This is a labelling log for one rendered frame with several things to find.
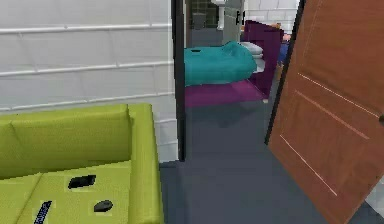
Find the teal blanket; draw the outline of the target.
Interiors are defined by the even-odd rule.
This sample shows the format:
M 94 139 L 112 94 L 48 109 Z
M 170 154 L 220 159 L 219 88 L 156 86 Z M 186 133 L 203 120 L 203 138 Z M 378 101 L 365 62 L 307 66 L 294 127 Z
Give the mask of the teal blanket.
M 251 53 L 235 41 L 222 46 L 185 48 L 184 65 L 185 86 L 238 82 L 257 70 Z

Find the white pillow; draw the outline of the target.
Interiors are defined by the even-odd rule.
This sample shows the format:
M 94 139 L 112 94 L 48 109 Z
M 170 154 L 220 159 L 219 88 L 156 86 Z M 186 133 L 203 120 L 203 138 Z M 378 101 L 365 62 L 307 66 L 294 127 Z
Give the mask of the white pillow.
M 263 58 L 263 49 L 260 46 L 251 42 L 241 42 L 241 45 L 251 53 L 254 59 Z

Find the grey bin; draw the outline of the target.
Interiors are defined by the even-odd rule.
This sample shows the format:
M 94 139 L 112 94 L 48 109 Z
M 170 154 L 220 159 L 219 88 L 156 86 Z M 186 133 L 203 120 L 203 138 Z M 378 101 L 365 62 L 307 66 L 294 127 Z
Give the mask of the grey bin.
M 206 15 L 204 13 L 194 13 L 193 17 L 193 28 L 195 30 L 203 29 L 205 26 Z

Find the purple bed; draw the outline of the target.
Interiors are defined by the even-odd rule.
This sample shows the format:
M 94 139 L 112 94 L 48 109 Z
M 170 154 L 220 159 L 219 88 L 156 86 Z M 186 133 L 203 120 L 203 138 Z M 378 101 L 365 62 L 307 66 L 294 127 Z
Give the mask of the purple bed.
M 235 102 L 267 100 L 272 82 L 284 31 L 271 25 L 247 20 L 243 40 L 263 49 L 265 69 L 253 73 L 249 79 L 229 84 L 191 86 L 185 89 L 185 106 L 211 106 Z

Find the grey open room door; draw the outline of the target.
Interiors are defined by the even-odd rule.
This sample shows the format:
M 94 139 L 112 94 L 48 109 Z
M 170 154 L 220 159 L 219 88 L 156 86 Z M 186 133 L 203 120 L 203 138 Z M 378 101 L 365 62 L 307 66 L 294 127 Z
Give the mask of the grey open room door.
M 222 43 L 240 41 L 244 0 L 226 0 Z

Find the lime green sofa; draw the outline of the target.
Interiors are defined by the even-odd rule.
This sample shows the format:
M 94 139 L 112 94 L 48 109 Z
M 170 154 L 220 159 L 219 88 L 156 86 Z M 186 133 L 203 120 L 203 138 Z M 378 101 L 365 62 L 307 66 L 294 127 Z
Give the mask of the lime green sofa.
M 151 105 L 0 115 L 0 224 L 33 224 L 45 201 L 44 224 L 165 224 Z

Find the black oval remote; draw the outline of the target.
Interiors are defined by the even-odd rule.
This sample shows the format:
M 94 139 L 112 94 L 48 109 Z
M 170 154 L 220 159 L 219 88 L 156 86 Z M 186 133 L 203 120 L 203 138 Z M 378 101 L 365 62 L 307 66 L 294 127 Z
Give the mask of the black oval remote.
M 100 201 L 94 205 L 95 212 L 107 212 L 113 207 L 113 203 L 110 200 Z

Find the black rectangular phone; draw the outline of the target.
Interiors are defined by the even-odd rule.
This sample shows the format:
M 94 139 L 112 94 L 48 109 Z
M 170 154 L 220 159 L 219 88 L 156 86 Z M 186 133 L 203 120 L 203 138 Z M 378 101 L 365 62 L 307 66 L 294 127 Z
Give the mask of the black rectangular phone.
M 95 175 L 73 177 L 68 184 L 68 188 L 73 189 L 73 188 L 91 186 L 95 183 L 95 180 L 96 180 Z

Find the brown wooden room door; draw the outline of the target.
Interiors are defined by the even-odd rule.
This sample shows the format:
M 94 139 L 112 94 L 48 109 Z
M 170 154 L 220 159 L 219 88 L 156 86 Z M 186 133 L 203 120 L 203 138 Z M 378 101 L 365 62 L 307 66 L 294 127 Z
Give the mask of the brown wooden room door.
M 301 0 L 268 147 L 328 224 L 384 176 L 384 0 Z

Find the dark blue remote control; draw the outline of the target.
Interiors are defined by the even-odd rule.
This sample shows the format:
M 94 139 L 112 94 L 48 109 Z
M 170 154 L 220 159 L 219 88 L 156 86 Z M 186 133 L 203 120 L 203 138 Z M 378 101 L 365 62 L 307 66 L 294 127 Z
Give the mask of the dark blue remote control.
M 51 201 L 45 201 L 42 203 L 33 224 L 44 224 L 44 220 L 48 214 L 51 204 L 52 204 Z

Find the white pedestal sink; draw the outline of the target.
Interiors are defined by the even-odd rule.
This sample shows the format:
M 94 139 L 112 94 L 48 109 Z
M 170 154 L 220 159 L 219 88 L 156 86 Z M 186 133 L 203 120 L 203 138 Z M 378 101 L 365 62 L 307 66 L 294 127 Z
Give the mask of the white pedestal sink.
M 218 13 L 219 19 L 218 19 L 217 30 L 223 30 L 226 0 L 211 0 L 211 3 L 219 7 L 219 13 Z

